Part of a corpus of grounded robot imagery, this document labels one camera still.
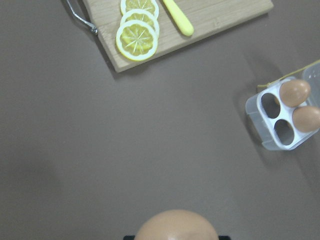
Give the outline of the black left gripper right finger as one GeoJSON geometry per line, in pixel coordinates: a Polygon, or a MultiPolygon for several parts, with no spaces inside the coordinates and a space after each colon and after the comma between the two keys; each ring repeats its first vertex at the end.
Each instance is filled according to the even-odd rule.
{"type": "Polygon", "coordinates": [[[230,240],[230,237],[228,235],[219,235],[218,239],[219,240],[230,240]]]}

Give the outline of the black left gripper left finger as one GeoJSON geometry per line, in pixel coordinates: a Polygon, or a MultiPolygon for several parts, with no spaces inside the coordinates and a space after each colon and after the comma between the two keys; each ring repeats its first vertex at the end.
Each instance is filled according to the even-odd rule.
{"type": "Polygon", "coordinates": [[[123,237],[123,240],[134,240],[135,239],[135,235],[125,235],[123,237]]]}

